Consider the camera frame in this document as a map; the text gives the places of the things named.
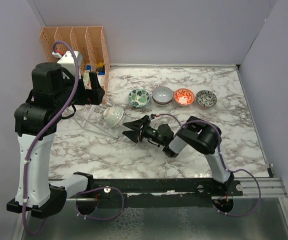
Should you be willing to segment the orange floral bowl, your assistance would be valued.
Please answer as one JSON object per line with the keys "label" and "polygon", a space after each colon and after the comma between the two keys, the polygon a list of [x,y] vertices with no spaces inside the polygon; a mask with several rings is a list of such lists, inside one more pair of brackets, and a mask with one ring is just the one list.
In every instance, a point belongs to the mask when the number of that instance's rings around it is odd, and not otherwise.
{"label": "orange floral bowl", "polygon": [[182,107],[187,107],[195,101],[194,93],[187,88],[179,88],[173,95],[175,101]]}

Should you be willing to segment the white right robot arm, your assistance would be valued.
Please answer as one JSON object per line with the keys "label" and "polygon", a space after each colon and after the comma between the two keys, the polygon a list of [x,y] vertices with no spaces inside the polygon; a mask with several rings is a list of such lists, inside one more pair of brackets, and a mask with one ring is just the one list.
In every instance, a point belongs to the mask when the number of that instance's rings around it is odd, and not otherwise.
{"label": "white right robot arm", "polygon": [[208,162],[213,178],[212,191],[220,196],[231,191],[234,175],[227,168],[220,150],[221,130],[217,126],[191,116],[177,132],[173,132],[168,124],[152,128],[151,120],[155,117],[155,114],[146,115],[139,120],[123,123],[128,130],[122,134],[136,144],[147,139],[152,145],[162,146],[169,158],[177,157],[186,146],[191,146],[203,154]]}

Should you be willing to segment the black leaf patterned bowl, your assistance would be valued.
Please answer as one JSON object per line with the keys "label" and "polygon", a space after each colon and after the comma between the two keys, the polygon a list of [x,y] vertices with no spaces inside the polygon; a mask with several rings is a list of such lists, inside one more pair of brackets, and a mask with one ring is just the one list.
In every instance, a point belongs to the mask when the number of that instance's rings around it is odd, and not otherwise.
{"label": "black leaf patterned bowl", "polygon": [[199,91],[195,96],[195,100],[197,104],[203,109],[212,108],[217,104],[216,95],[209,90]]}

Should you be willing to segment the white teal patterned bowl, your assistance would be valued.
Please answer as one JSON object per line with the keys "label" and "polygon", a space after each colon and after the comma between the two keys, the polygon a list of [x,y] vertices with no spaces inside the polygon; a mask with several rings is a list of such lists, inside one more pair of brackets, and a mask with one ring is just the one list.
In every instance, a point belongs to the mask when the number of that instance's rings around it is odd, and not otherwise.
{"label": "white teal patterned bowl", "polygon": [[103,112],[104,122],[110,128],[116,126],[124,115],[123,108],[119,106],[108,107]]}

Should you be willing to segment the blue wave hexagon bowl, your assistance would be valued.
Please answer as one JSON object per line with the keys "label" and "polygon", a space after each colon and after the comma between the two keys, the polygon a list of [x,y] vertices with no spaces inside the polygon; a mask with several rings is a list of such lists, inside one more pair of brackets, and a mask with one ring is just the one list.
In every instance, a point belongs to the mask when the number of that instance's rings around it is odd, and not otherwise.
{"label": "blue wave hexagon bowl", "polygon": [[152,91],[152,99],[159,105],[169,104],[173,99],[173,91],[165,86],[156,87]]}

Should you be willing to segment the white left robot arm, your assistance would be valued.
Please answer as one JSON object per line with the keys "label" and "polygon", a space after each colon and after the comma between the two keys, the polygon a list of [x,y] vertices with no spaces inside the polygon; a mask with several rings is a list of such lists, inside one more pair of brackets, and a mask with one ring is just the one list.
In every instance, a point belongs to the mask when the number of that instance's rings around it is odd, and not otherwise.
{"label": "white left robot arm", "polygon": [[30,211],[35,218],[46,219],[59,213],[68,198],[75,194],[93,194],[93,176],[76,172],[63,182],[49,183],[51,146],[63,111],[76,105],[100,105],[105,91],[97,74],[83,78],[58,63],[45,62],[32,71],[33,89],[26,102],[15,111],[15,132],[20,145],[20,183],[17,195],[7,203],[14,213]]}

